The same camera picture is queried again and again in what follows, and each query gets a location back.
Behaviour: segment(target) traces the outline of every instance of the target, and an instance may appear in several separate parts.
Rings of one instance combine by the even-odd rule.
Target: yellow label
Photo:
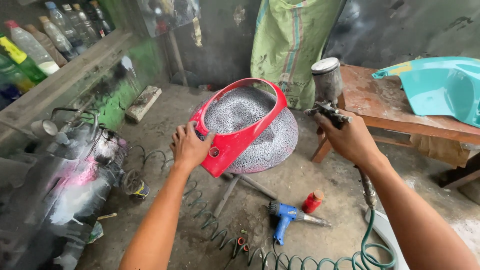
[[[0,37],[0,45],[7,51],[17,64],[22,63],[27,58],[27,54],[19,49],[15,44],[8,40],[6,37]]]

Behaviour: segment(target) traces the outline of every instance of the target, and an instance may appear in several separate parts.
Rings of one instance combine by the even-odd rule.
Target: coiled air hose
[[[137,146],[133,146],[132,148],[134,148],[134,147],[140,147],[143,150],[143,154],[144,154],[143,164],[145,164],[147,159],[149,157],[151,157],[153,153],[156,153],[156,152],[162,153],[162,155],[164,157],[164,162],[163,162],[163,165],[162,165],[162,169],[166,166],[166,164],[168,162],[173,160],[173,159],[167,160],[167,156],[166,156],[165,152],[163,152],[161,150],[154,150],[154,151],[150,152],[148,155],[146,155],[145,149],[142,146],[137,145]],[[194,207],[196,205],[202,205],[203,204],[202,209],[199,210],[197,213],[195,213],[193,215],[193,218],[196,219],[196,218],[199,218],[201,216],[207,216],[208,217],[206,219],[206,221],[202,224],[200,229],[204,230],[209,226],[214,226],[214,231],[212,232],[212,235],[210,236],[210,241],[214,241],[215,239],[220,237],[221,242],[220,242],[220,245],[218,247],[219,250],[222,250],[229,243],[232,243],[234,245],[233,253],[231,255],[230,261],[228,261],[228,263],[226,264],[225,269],[230,265],[230,263],[236,257],[239,256],[239,254],[241,252],[246,252],[247,253],[247,258],[246,259],[247,259],[247,265],[248,266],[250,266],[252,264],[252,261],[256,256],[260,255],[260,257],[262,258],[262,270],[265,270],[265,269],[268,268],[267,260],[271,257],[275,258],[275,270],[279,269],[280,264],[282,264],[287,270],[291,270],[291,269],[293,269],[292,268],[293,267],[292,263],[295,260],[297,260],[301,263],[301,266],[300,266],[301,270],[305,269],[305,264],[308,261],[313,261],[317,265],[317,267],[316,267],[317,270],[320,270],[322,265],[324,263],[327,263],[327,262],[333,264],[333,266],[334,266],[333,269],[334,270],[339,270],[339,264],[343,261],[350,261],[351,264],[352,264],[352,269],[353,270],[357,270],[357,267],[358,267],[358,269],[361,269],[361,270],[370,270],[370,267],[368,266],[367,262],[371,263],[374,266],[379,267],[380,269],[391,268],[396,263],[395,255],[388,247],[386,247],[384,245],[381,245],[381,244],[377,244],[377,243],[369,243],[369,244],[366,243],[370,233],[372,232],[373,221],[375,220],[375,208],[374,207],[370,208],[371,209],[370,222],[368,224],[367,231],[365,232],[365,235],[364,235],[364,237],[362,239],[362,242],[361,242],[361,246],[360,246],[361,250],[355,252],[352,257],[341,257],[337,261],[333,261],[330,258],[323,258],[320,261],[317,261],[313,257],[310,257],[310,256],[302,259],[298,255],[293,255],[292,257],[289,258],[283,252],[280,253],[279,255],[276,254],[276,252],[275,252],[275,242],[273,244],[274,252],[269,251],[268,253],[265,254],[262,249],[257,248],[252,252],[252,255],[250,256],[250,252],[251,252],[250,244],[245,242],[244,244],[239,245],[238,238],[232,237],[232,238],[228,239],[228,237],[227,237],[228,230],[227,229],[220,230],[219,223],[218,223],[217,219],[213,217],[213,213],[211,211],[206,210],[208,202],[206,202],[202,199],[203,192],[201,190],[197,189],[198,182],[196,180],[191,180],[191,178],[189,177],[188,180],[187,180],[187,183],[185,184],[185,188],[187,188],[187,186],[189,186],[189,185],[190,186],[193,185],[193,187],[190,188],[187,192],[185,192],[183,194],[184,199],[187,199],[190,195],[192,195],[194,193],[198,194],[198,197],[196,197],[195,200],[193,200],[193,202],[189,203],[187,206],[188,207]],[[380,263],[373,255],[371,255],[370,253],[367,253],[367,249],[370,248],[370,247],[377,247],[377,248],[385,250],[388,254],[390,254],[390,257],[392,258],[391,261],[389,263],[386,263],[386,264]],[[360,259],[361,259],[362,264],[360,264],[359,262],[356,261],[358,255],[360,255]],[[283,263],[283,261],[281,260],[282,257],[284,257],[287,260],[287,265],[285,265]]]

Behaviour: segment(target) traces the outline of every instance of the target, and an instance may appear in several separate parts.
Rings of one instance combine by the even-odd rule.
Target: air hose
[[[148,155],[145,155],[144,148],[143,147],[141,147],[141,148],[144,151],[144,160],[143,160],[144,164],[145,164],[146,160],[149,157],[151,157],[152,154],[155,153],[155,152],[160,152],[164,156],[164,163],[162,165],[162,169],[166,166],[166,164],[168,162],[172,161],[172,160],[166,160],[167,157],[166,157],[165,153],[161,150],[154,150],[154,151],[150,152]],[[327,262],[334,265],[334,267],[333,267],[334,270],[339,270],[339,264],[343,261],[350,261],[351,264],[352,264],[352,269],[353,270],[357,270],[357,269],[370,270],[370,267],[368,266],[367,262],[371,263],[374,266],[379,267],[380,269],[391,268],[396,263],[395,255],[388,247],[386,247],[384,245],[381,245],[381,244],[377,244],[377,243],[369,243],[369,244],[366,243],[367,240],[368,240],[368,237],[370,236],[370,233],[372,232],[373,221],[375,220],[375,208],[374,207],[370,207],[370,210],[371,210],[371,212],[370,212],[370,222],[368,224],[367,231],[365,232],[365,235],[364,235],[364,237],[362,239],[362,242],[361,242],[361,251],[355,252],[352,257],[341,257],[337,261],[333,261],[330,258],[323,258],[320,261],[317,261],[313,257],[310,257],[310,256],[308,256],[304,259],[300,258],[300,256],[298,256],[298,255],[293,255],[292,257],[288,257],[283,252],[280,253],[279,255],[277,255],[276,252],[272,252],[272,251],[269,251],[268,253],[265,254],[264,251],[260,248],[257,248],[253,252],[251,252],[252,249],[250,247],[250,244],[245,242],[244,244],[239,245],[238,238],[237,237],[228,238],[228,236],[227,236],[228,229],[222,229],[221,230],[219,228],[218,220],[213,217],[213,213],[211,211],[206,210],[208,202],[206,202],[202,199],[203,192],[202,192],[202,190],[197,189],[198,182],[196,180],[191,180],[190,176],[187,180],[187,183],[185,184],[185,188],[187,188],[187,186],[189,186],[189,185],[190,186],[193,185],[193,187],[190,188],[187,192],[185,192],[183,194],[183,199],[186,200],[189,196],[191,196],[192,194],[195,194],[195,193],[198,194],[198,196],[191,203],[187,204],[187,206],[188,207],[194,207],[196,205],[200,205],[200,206],[203,205],[202,209],[199,210],[197,213],[195,213],[193,215],[193,218],[196,219],[196,218],[199,218],[201,216],[207,216],[208,217],[206,219],[206,221],[202,224],[200,229],[204,230],[209,226],[213,226],[214,231],[212,232],[212,234],[210,236],[210,241],[214,241],[215,239],[220,238],[221,242],[220,242],[220,245],[218,247],[219,250],[222,250],[229,243],[232,243],[234,245],[230,261],[228,261],[228,263],[226,264],[224,269],[228,268],[228,266],[232,263],[232,261],[235,258],[237,258],[239,256],[239,254],[242,253],[242,252],[247,253],[246,259],[247,259],[247,265],[248,266],[250,266],[252,264],[253,259],[255,257],[260,255],[260,257],[262,258],[262,270],[268,269],[267,260],[271,257],[275,258],[275,270],[279,269],[280,264],[282,264],[287,270],[291,270],[291,269],[293,269],[292,264],[295,262],[295,260],[301,262],[301,266],[300,266],[301,270],[305,269],[305,264],[308,261],[313,261],[317,265],[317,267],[316,267],[317,270],[320,270],[322,265],[324,263],[327,263]],[[366,250],[370,247],[377,247],[377,248],[385,250],[388,254],[390,254],[391,261],[389,263],[386,263],[386,264],[380,263],[373,255],[371,255],[370,253],[367,253]],[[360,259],[361,259],[361,262],[362,262],[363,265],[356,261],[358,255],[360,255]],[[281,260],[282,258],[285,258],[287,260],[287,265],[285,265],[282,262],[282,260]]]

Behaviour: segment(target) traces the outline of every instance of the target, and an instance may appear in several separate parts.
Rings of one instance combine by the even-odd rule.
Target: red bottle
[[[307,199],[301,205],[301,210],[307,214],[315,211],[317,207],[322,204],[322,199],[324,198],[324,193],[320,189],[315,190],[310,193]]]

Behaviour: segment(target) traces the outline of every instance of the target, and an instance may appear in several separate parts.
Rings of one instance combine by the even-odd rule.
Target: heat gun
[[[332,226],[330,222],[324,219],[305,214],[302,210],[298,210],[296,207],[284,203],[270,202],[268,205],[268,213],[280,218],[275,229],[275,234],[273,235],[273,238],[277,240],[280,245],[283,245],[283,237],[290,221],[306,221],[322,227]]]

